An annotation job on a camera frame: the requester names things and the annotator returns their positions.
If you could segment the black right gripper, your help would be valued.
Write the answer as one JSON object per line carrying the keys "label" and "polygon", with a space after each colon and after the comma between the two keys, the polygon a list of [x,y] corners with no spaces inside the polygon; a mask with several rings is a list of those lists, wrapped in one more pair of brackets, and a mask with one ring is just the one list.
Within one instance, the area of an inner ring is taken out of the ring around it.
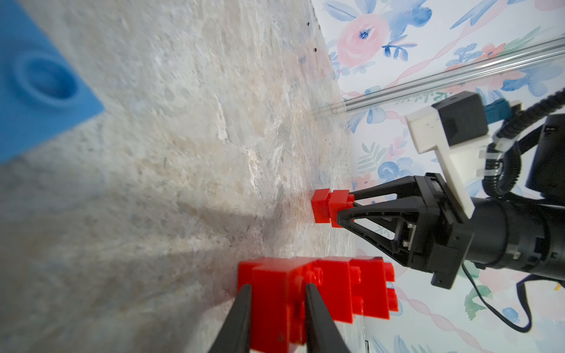
{"label": "black right gripper", "polygon": [[467,217],[438,174],[405,176],[353,191],[355,200],[395,200],[338,212],[340,226],[400,265],[433,274],[450,288],[465,260],[479,269],[511,269],[564,281],[564,207],[534,200],[473,198]]}

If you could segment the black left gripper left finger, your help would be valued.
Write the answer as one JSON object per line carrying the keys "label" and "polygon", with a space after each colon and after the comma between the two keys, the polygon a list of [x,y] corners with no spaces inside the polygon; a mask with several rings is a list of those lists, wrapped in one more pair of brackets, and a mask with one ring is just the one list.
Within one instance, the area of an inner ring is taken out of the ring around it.
{"label": "black left gripper left finger", "polygon": [[244,285],[216,337],[209,353],[250,353],[252,286]]}

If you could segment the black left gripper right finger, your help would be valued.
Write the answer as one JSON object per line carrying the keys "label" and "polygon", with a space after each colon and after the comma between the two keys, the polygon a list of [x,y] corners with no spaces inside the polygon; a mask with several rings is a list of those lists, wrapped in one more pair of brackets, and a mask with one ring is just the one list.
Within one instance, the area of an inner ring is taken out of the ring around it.
{"label": "black left gripper right finger", "polygon": [[309,283],[305,289],[305,328],[308,353],[350,353],[318,288]]}

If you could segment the red square lego brick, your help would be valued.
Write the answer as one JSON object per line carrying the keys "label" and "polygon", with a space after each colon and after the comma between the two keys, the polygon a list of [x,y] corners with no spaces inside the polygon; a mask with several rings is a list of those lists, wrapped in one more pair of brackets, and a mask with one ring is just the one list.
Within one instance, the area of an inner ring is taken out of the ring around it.
{"label": "red square lego brick", "polygon": [[324,257],[313,263],[321,275],[317,288],[334,321],[352,324],[353,312],[351,257]]}
{"label": "red square lego brick", "polygon": [[396,291],[388,287],[395,281],[391,263],[382,257],[355,257],[350,270],[354,314],[389,320],[399,311]]}
{"label": "red square lego brick", "polygon": [[317,224],[341,228],[337,220],[338,213],[354,207],[354,202],[355,197],[348,190],[316,190],[311,199],[314,220]]}

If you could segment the red long lego brick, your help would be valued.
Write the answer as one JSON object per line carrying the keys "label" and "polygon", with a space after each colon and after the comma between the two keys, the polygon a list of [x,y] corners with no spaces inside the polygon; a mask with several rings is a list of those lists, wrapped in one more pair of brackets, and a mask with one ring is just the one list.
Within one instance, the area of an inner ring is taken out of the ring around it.
{"label": "red long lego brick", "polygon": [[318,284],[315,257],[262,257],[238,264],[238,289],[252,287],[251,349],[295,352],[307,341],[305,287]]}

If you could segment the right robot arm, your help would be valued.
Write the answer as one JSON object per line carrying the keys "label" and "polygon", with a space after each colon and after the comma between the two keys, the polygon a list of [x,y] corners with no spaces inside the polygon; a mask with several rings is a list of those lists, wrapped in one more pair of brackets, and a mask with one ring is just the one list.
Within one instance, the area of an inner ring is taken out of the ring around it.
{"label": "right robot arm", "polygon": [[475,199],[466,216],[439,174],[405,176],[353,193],[338,225],[402,266],[451,288],[463,262],[564,280],[564,116],[551,115],[519,142],[535,149],[527,185],[539,200]]}

